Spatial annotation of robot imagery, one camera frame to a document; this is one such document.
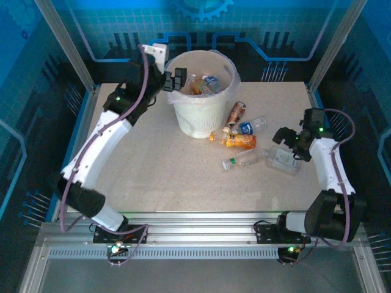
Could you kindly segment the clear square plastic bottle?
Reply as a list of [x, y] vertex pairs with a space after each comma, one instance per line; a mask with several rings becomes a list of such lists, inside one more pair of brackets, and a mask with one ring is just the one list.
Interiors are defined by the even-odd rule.
[[301, 170], [302, 161], [293, 157], [293, 153], [279, 147], [271, 147], [262, 151], [266, 165], [275, 170], [295, 175]]

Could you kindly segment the small blue label water bottle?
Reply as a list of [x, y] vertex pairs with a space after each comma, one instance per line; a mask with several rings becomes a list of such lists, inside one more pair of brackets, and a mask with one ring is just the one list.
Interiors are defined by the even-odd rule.
[[206, 86], [215, 94], [220, 93], [224, 90], [221, 82], [214, 76], [203, 75], [202, 79], [205, 81]]

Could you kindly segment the orange yellow label juice bottle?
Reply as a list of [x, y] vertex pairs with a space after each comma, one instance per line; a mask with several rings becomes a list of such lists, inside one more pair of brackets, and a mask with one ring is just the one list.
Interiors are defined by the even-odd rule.
[[256, 147], [257, 137], [248, 134], [234, 133], [212, 133], [209, 137], [210, 142], [218, 142], [228, 148], [243, 148], [250, 150]]

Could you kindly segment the green collar clear bottle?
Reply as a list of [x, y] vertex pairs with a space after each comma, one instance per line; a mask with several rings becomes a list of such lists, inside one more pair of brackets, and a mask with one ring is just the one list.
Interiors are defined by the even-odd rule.
[[260, 160], [260, 157], [260, 153], [255, 149], [242, 151], [238, 153], [235, 157], [223, 160], [222, 167], [224, 170], [229, 170], [235, 166], [246, 167], [248, 165], [258, 162]]

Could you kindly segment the brown label plastic bottle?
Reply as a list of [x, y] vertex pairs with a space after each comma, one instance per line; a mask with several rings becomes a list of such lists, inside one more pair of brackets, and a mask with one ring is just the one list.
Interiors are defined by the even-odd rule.
[[222, 131], [229, 133], [237, 124], [237, 122], [239, 122], [245, 111], [246, 105], [242, 101], [236, 102], [228, 115], [228, 119], [222, 128]]

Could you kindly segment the white plastic bin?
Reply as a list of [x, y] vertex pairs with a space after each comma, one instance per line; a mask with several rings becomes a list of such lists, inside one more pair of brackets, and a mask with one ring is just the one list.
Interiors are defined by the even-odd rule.
[[[190, 95], [187, 86], [182, 88], [182, 90], [185, 94]], [[190, 137], [205, 139], [226, 121], [227, 105], [233, 99], [209, 106], [172, 105], [180, 129]]]

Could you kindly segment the clear plastic bin liner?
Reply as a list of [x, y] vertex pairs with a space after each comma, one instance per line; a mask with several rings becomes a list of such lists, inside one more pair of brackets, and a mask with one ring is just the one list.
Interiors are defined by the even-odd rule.
[[169, 60], [166, 65], [167, 71], [173, 72], [176, 68], [186, 68], [188, 75], [193, 74], [198, 78], [213, 76], [220, 82], [223, 90], [213, 95], [187, 95], [183, 90], [174, 90], [167, 93], [169, 104], [209, 106], [227, 102], [234, 98], [241, 83], [235, 64], [217, 50], [184, 52]]

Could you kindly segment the white cap blue label bottle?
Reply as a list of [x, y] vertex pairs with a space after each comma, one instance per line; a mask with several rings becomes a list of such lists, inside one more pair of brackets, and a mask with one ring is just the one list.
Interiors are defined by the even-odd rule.
[[232, 131], [234, 134], [254, 135], [267, 128], [268, 122], [264, 116], [257, 117], [248, 121], [244, 121]]

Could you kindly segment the aluminium frame post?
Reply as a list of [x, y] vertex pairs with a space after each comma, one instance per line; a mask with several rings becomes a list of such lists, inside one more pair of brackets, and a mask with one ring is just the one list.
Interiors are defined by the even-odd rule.
[[309, 93], [317, 90], [325, 77], [340, 48], [346, 41], [351, 29], [364, 9], [368, 0], [352, 0], [340, 24], [338, 25], [329, 45], [327, 46], [320, 62], [318, 63], [309, 82]]
[[96, 85], [51, 0], [34, 0], [82, 84], [90, 94]]

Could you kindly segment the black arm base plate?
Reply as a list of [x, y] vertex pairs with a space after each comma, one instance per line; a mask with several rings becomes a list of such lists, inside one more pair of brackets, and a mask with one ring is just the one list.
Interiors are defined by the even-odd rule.
[[311, 238], [265, 221], [253, 224], [257, 244], [310, 244]]
[[96, 226], [93, 232], [93, 243], [115, 244], [117, 241], [121, 241], [123, 244], [136, 244], [140, 240], [143, 230], [142, 228], [129, 234], [116, 235]]

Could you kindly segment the aluminium mounting rail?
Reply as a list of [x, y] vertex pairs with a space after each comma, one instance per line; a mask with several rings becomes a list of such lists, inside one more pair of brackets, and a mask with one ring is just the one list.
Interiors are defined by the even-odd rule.
[[[254, 247], [253, 225], [259, 220], [274, 223], [278, 212], [130, 212], [125, 216], [134, 225], [149, 224], [150, 247]], [[43, 223], [37, 246], [93, 245], [91, 221], [81, 219], [69, 232], [58, 222]]]

